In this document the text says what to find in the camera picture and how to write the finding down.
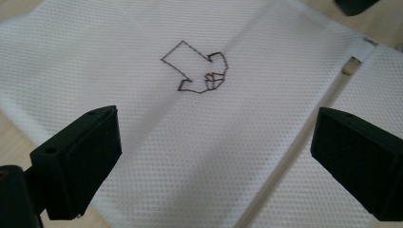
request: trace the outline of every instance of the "wooden table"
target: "wooden table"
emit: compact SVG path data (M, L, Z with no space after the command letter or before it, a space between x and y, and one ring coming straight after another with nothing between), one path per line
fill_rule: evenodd
M391 48L403 42L403 1L381 0L375 6L354 17L344 16L333 0L301 0L313 9L369 38ZM0 0L0 21L35 9L42 0ZM35 145L0 110L0 165L17 164L30 167L29 153ZM109 227L98 213L88 208L86 214L73 221L49 221L42 214L45 227ZM403 228L403 222L376 222L376 228Z

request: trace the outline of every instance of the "white fabric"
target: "white fabric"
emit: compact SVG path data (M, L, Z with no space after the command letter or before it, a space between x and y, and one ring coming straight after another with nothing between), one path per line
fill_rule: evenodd
M39 144L118 106L124 154L93 200L101 215L232 227L361 38L291 0L47 0L0 25L0 107ZM178 91L181 70L223 73L192 52L180 71L161 61L182 40L225 56L217 89Z
M403 54L377 47L333 108L403 139ZM305 146L253 227L372 227L375 218L311 157Z

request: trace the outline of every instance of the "sewn outline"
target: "sewn outline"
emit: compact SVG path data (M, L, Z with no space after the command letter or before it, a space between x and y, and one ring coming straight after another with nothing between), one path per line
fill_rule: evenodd
M183 89L182 86L185 82L189 82L189 83L193 83L193 81L186 76L185 73L183 73L180 69L178 69L177 67L173 66L172 64L166 62L165 58L171 54L173 51L175 51L180 45L186 45L189 48L191 48L193 51L195 51L196 53L198 53L203 59L207 60L210 63L213 63L212 61L212 57L215 55L220 55L222 57L222 60L224 61L224 65L225 65L225 70L223 71L223 73L216 73L216 72L210 72L204 75L205 80L205 85L206 85L206 90L199 92L199 91L195 91L192 89ZM176 69L179 73L181 73L181 75L186 78L184 80L181 81L179 87L178 87L178 91L190 91L190 92L195 92L195 93L199 93L202 94L204 92L207 91L211 91L211 90L216 90L217 88L219 88L223 82L225 81L225 74L228 70L228 63L226 61L225 56L221 53L221 52L214 52L212 54L209 54L207 56L204 56L203 54L201 54L198 50L196 50L194 47L191 47L189 44L187 44L184 40L180 41L175 47L173 47L168 53L166 53L164 55L164 57L161 59L161 61L163 61L164 63L166 63L167 65L173 67L174 69Z

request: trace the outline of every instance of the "black line drawing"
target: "black line drawing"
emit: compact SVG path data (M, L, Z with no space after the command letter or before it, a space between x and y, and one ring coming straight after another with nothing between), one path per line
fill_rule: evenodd
M221 52L207 56L180 41L162 59L164 63L176 69L185 78L178 91L204 93L219 88L225 81L228 64Z

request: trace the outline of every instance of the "black outline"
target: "black outline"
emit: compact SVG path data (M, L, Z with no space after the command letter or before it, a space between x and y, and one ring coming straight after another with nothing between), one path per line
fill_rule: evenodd
M184 82L190 82L193 83L192 80L189 79L189 77L187 77L183 72L181 72L178 68L176 68L175 66L169 64L168 62L166 62L165 58L172 53L176 48L178 48L181 44L185 44L188 47L190 47L191 49L193 49L196 53L198 53L203 59L207 60L210 63L213 63L213 61L211 60L211 57L215 56L215 55L220 55L222 57L222 59L224 60L224 64L225 64L225 70L222 74L219 73L215 73L215 72L211 72L211 73L207 73L206 75L204 75L205 80L205 85L206 85L206 90L203 92L198 92L195 90L191 90L191 89L182 89L183 83ZM191 47L189 44L187 44L184 40L180 41L174 48L172 48L167 54L165 54L165 56L161 59L161 61L163 61L164 63L170 65L171 67L173 67L174 69L176 69L178 72L181 73L181 75L183 77L185 77L185 80L182 80L182 82L179 84L178 87L178 91L190 91L190 92L195 92L195 93L199 93L202 94L206 91L211 91L211 90L216 90L217 88L219 88L223 82L225 81L225 74L226 71L228 70L228 63L225 59L225 56L221 53L221 52L215 52L212 54L207 55L207 57L205 57L204 55L202 55L198 50L196 50L195 48ZM213 82L213 88L209 88L208 83Z

